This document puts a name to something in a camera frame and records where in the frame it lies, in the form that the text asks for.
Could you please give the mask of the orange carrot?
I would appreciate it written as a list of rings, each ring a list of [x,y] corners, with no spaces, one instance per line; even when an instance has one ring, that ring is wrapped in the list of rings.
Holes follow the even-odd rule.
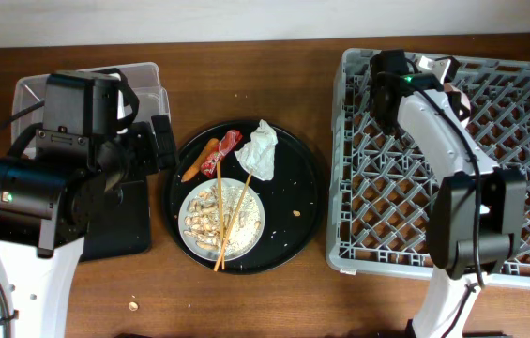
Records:
[[[194,163],[186,170],[186,172],[181,177],[182,182],[187,182],[194,178],[199,172],[202,164],[204,163],[206,157],[212,153],[216,146],[219,144],[220,140],[217,138],[211,138],[207,144],[204,146],[202,152],[194,161]]]

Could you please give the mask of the red snack wrapper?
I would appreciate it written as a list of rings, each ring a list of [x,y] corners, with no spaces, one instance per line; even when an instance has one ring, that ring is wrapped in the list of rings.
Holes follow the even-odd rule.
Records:
[[[217,164],[236,147],[241,141],[242,134],[238,130],[229,130],[217,143],[214,149],[206,156],[200,170],[208,178],[213,178],[217,171]]]

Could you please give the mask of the white napkin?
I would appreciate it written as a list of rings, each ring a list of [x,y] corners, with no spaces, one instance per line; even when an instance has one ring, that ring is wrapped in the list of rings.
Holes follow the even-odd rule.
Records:
[[[261,181],[270,181],[274,177],[277,143],[275,130],[261,119],[250,134],[250,140],[235,152],[235,157],[247,173]]]

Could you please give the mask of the wooden chopstick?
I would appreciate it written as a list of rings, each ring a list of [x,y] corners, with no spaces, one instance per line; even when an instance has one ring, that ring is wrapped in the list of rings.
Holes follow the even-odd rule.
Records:
[[[226,248],[228,246],[228,243],[229,243],[229,239],[231,237],[231,233],[233,232],[233,228],[234,228],[234,225],[235,225],[235,221],[239,215],[239,212],[240,212],[240,209],[242,207],[242,204],[243,204],[243,200],[245,198],[245,195],[248,191],[248,187],[250,185],[250,181],[251,181],[251,178],[252,178],[252,172],[249,173],[248,175],[248,178],[244,184],[244,188],[242,190],[242,193],[240,194],[240,197],[238,199],[238,202],[236,204],[236,207],[235,207],[235,212],[233,214],[233,217],[231,218],[230,222],[229,222],[229,228],[226,230],[226,233],[223,237],[223,242],[222,242],[222,245],[221,245],[221,248],[220,248],[220,254],[219,254],[219,257],[218,257],[218,260],[216,261],[216,264],[214,266],[214,271],[215,272],[218,272],[220,269],[224,269],[225,268],[225,255],[226,255]]]
[[[217,170],[217,188],[218,188],[218,207],[219,207],[219,229],[220,229],[220,252],[218,259],[216,261],[214,271],[217,272],[219,270],[219,266],[221,263],[222,258],[224,257],[224,251],[223,251],[223,242],[224,242],[224,214],[223,214],[223,198],[222,198],[222,177],[221,177],[221,168],[220,168],[220,162],[218,161],[216,163],[216,170]]]

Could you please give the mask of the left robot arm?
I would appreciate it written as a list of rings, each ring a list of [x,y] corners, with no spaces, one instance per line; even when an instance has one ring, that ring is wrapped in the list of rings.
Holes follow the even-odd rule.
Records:
[[[0,337],[63,336],[79,262],[149,224],[146,180],[178,163],[170,118],[140,119],[121,69],[52,73],[34,109],[0,159]]]

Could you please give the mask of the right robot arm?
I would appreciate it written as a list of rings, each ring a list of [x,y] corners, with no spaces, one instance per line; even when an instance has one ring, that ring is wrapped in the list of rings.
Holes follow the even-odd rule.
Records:
[[[408,337],[461,337],[480,292],[519,250],[526,177],[504,169],[467,131],[471,102],[452,81],[452,56],[418,61],[403,50],[370,62],[370,110],[383,131],[407,132],[440,184],[426,225],[433,270]]]

